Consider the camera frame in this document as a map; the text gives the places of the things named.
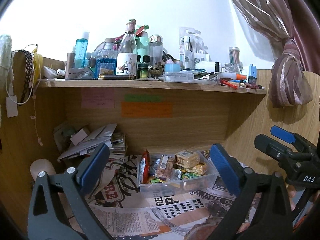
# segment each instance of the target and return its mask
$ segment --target bottle neck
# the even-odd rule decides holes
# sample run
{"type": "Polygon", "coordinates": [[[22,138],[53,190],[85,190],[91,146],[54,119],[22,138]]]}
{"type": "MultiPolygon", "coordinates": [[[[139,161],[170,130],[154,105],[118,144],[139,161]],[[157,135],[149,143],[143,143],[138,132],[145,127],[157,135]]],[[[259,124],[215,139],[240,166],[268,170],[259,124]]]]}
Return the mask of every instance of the bottle neck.
{"type": "Polygon", "coordinates": [[[112,42],[105,42],[103,48],[104,49],[113,49],[113,43],[112,42]]]}

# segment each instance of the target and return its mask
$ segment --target blue gripper pad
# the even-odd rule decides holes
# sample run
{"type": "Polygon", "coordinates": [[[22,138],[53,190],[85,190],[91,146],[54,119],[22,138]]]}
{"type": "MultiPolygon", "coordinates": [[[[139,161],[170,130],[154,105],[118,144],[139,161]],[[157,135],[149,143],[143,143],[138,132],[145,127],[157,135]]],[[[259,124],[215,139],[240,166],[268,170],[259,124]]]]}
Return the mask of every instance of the blue gripper pad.
{"type": "Polygon", "coordinates": [[[81,196],[85,196],[92,191],[109,160],[109,155],[109,147],[104,143],[100,143],[93,154],[80,163],[76,181],[80,186],[79,192],[81,196]]]}
{"type": "Polygon", "coordinates": [[[228,191],[235,196],[239,196],[241,193],[239,167],[242,169],[240,163],[235,158],[231,158],[219,143],[211,146],[210,158],[228,191]],[[233,164],[236,164],[235,161],[239,165],[237,166],[238,171],[232,167],[233,164]]]}
{"type": "Polygon", "coordinates": [[[276,125],[272,126],[270,132],[273,136],[287,142],[287,143],[294,143],[296,141],[293,133],[286,131],[276,125]]]}

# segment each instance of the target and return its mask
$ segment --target green sticky note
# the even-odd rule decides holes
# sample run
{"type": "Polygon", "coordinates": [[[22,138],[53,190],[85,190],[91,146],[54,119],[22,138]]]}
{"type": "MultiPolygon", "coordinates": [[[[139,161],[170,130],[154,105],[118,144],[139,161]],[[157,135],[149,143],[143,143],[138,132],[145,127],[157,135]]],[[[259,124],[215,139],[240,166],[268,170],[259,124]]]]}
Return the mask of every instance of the green sticky note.
{"type": "Polygon", "coordinates": [[[126,94],[125,102],[162,102],[162,97],[148,94],[126,94]]]}

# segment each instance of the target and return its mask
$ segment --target clear plastic bin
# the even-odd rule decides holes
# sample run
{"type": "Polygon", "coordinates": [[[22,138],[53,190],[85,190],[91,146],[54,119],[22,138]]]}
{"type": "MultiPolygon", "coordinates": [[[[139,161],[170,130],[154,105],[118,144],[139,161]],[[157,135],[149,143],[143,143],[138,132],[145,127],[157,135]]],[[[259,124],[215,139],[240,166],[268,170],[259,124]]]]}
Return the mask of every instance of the clear plastic bin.
{"type": "Polygon", "coordinates": [[[192,82],[195,75],[188,72],[165,72],[165,82],[192,82]]]}
{"type": "MultiPolygon", "coordinates": [[[[174,154],[166,154],[168,156],[174,157],[174,154]]],[[[150,161],[151,163],[161,158],[162,154],[151,154],[150,161]]],[[[141,155],[138,155],[137,158],[137,166],[139,167],[141,160],[141,155]]],[[[207,163],[208,168],[205,172],[205,175],[192,178],[192,179],[182,179],[182,180],[174,180],[165,183],[154,183],[154,184],[141,184],[140,183],[140,174],[138,171],[138,185],[140,187],[140,192],[146,198],[154,198],[154,197],[170,197],[176,194],[188,193],[189,191],[196,191],[200,189],[205,189],[208,187],[213,187],[217,176],[218,171],[215,166],[212,165],[202,154],[200,154],[200,162],[207,163]]]]}

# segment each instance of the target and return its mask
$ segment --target beige round object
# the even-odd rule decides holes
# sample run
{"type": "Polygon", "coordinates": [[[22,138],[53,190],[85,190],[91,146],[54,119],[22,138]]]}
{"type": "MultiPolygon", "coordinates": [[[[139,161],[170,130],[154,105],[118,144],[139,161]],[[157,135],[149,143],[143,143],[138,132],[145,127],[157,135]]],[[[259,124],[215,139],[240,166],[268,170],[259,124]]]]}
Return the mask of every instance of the beige round object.
{"type": "Polygon", "coordinates": [[[39,174],[39,172],[45,171],[48,175],[57,174],[51,162],[46,159],[39,159],[34,161],[30,166],[31,176],[33,177],[34,181],[39,174]]]}

